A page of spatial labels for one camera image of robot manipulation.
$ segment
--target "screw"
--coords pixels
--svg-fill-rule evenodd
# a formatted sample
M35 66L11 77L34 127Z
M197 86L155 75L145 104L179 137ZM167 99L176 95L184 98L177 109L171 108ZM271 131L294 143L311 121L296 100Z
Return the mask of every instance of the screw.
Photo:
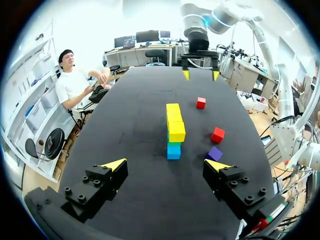
M41 209L42 209L42 206L41 206L39 203L37 203L37 204L36 204L36 209L37 209L37 210L41 210Z
M87 176L83 176L82 182L86 184L87 182L89 182L89 178Z
M72 193L71 188L70 188L69 186L66 186L66 187L64 188L64 193L65 193L66 195L70 195L70 194Z
M245 201L247 204L251 204L251 203L253 202L253 200L254 200L254 197L251 196L251 195L247 196L247 197L244 199L244 201Z
M86 196L85 195L82 195L82 194L80 194L79 196L78 196L78 201L79 201L79 203L84 203L84 202L86 202Z
M99 180L94 180L93 181L93 185L96 187L96 188L98 188L98 187L100 187L100 181Z
M242 178L242 182L244 184L248 183L249 182L249 178L247 176L245 176L244 178Z
M259 195L260 195L260 196L264 196L264 195L266 194L266 192L267 192L267 189L265 189L265 188L263 187L263 188L260 189Z
M231 187L235 188L238 185L237 181L232 181L231 182Z

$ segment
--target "red block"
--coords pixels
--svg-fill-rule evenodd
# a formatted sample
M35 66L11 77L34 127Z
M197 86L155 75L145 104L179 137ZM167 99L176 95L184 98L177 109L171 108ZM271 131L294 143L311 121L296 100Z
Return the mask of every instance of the red block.
M203 97L198 97L198 101L196 102L197 109L204 109L206 106L206 99Z
M211 135L211 141L219 144L225 137L225 131L216 127Z

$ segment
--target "purple block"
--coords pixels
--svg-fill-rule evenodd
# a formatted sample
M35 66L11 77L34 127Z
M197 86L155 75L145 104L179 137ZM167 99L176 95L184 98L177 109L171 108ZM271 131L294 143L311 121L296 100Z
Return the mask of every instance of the purple block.
M222 152L214 146L210 150L210 152L206 155L206 159L218 162L221 156L222 156Z

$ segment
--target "person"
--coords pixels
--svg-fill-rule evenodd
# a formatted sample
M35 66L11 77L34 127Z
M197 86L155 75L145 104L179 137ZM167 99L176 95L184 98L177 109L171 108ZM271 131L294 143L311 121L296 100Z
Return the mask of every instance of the person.
M300 94L299 97L293 98L293 107L294 107L294 115L302 115L311 99L311 96L314 92L315 85L317 83L318 79L318 73L319 73L319 62L315 62L315 76L311 77L309 75L305 75L303 82L298 83L297 80L293 81L293 86L297 89L297 92ZM309 121L313 126L316 128L319 126L320 123L320 102L318 100ZM308 125L305 125L303 131L303 136L306 140L309 140L311 136L311 129Z
M55 84L55 91L59 102L66 109L81 112L90 103L97 104L111 89L108 85L110 69L104 67L101 71L85 70L75 66L75 57L70 49L64 50L59 56L59 65L62 68L60 77ZM95 77L95 84L90 85L87 78Z

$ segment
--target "man's hand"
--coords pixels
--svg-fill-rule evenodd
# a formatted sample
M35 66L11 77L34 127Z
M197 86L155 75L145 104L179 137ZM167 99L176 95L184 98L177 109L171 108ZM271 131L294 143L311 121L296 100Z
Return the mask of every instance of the man's hand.
M84 89L83 93L84 93L85 96L87 96L87 95L88 95L89 93L91 93L94 89L95 89L95 88L92 87L92 86L87 86L87 87Z
M105 73L102 73L98 76L98 83L104 86L108 82L109 76Z
M293 86L294 86L296 89L298 89L298 81L297 81L297 79L295 79L295 80L293 81Z

